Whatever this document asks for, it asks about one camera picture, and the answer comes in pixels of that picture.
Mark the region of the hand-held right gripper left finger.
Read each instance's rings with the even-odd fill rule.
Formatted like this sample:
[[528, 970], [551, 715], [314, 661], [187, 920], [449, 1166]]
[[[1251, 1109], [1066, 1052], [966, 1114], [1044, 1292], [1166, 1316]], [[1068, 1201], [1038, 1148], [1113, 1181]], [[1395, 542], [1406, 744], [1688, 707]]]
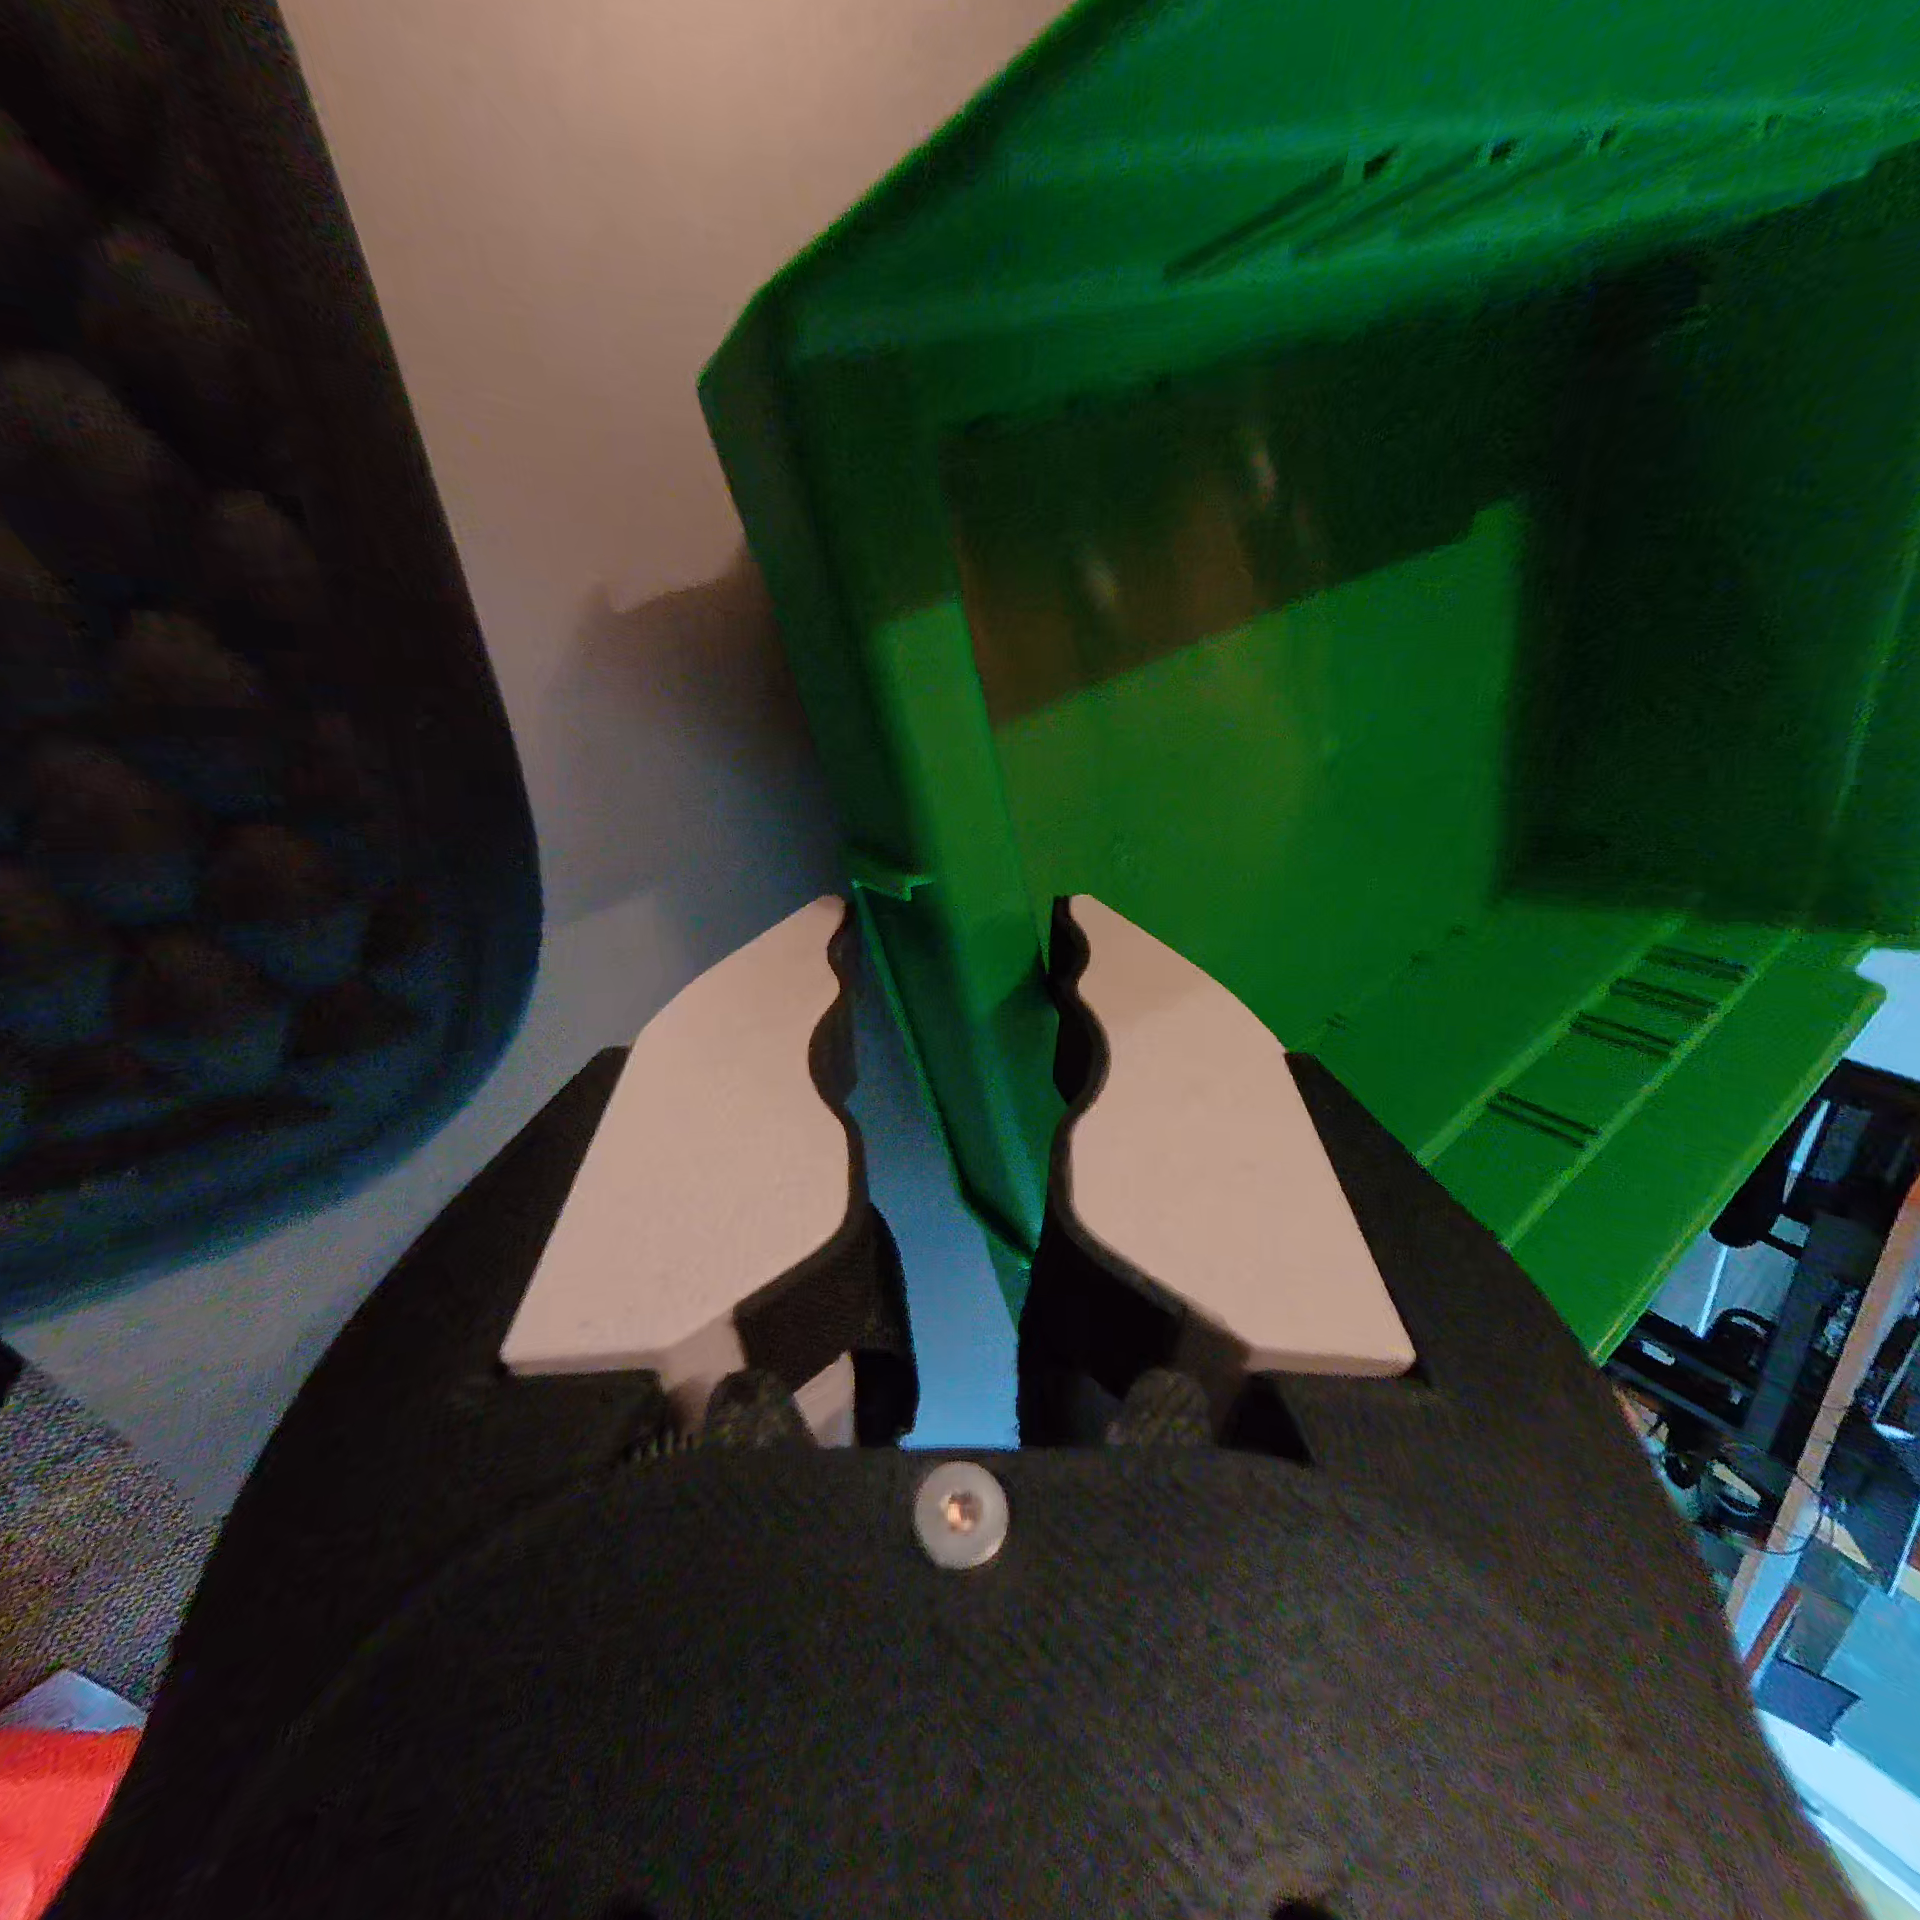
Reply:
[[850, 902], [819, 896], [639, 1034], [504, 1334], [513, 1379], [648, 1376], [688, 1443], [912, 1432], [903, 1264], [850, 1112], [856, 956]]

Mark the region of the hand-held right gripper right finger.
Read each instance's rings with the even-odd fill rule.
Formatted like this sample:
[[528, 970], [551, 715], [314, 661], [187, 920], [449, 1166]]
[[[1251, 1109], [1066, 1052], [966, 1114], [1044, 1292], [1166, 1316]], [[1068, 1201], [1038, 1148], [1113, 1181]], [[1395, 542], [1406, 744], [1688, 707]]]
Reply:
[[1096, 896], [1052, 908], [1041, 1244], [1018, 1326], [1026, 1450], [1306, 1454], [1288, 1381], [1417, 1350], [1282, 1041]]

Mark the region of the green plastic bin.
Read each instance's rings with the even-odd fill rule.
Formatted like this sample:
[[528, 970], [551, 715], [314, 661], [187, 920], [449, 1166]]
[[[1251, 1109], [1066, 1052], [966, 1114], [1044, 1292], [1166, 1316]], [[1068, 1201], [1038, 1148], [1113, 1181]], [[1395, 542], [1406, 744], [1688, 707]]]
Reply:
[[[1916, 946], [1916, 5], [1078, 5], [703, 377], [1010, 1300], [1059, 896], [1334, 1075], [1607, 1356]], [[1466, 537], [996, 726], [978, 426], [1500, 403]]]

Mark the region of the black bumpy object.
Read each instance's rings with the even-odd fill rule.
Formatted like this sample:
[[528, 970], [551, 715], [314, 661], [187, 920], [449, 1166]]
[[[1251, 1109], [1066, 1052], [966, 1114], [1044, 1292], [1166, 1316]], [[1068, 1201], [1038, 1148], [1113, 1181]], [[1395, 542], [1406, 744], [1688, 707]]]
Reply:
[[513, 723], [281, 5], [3, 5], [3, 1306], [392, 1171], [498, 1065]]

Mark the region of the red object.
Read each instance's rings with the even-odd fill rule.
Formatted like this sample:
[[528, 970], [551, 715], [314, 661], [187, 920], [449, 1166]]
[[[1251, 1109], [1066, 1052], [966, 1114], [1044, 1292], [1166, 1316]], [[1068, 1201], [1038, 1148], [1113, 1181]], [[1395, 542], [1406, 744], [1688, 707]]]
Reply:
[[147, 1716], [73, 1669], [3, 1710], [3, 1916], [39, 1918], [99, 1830]]

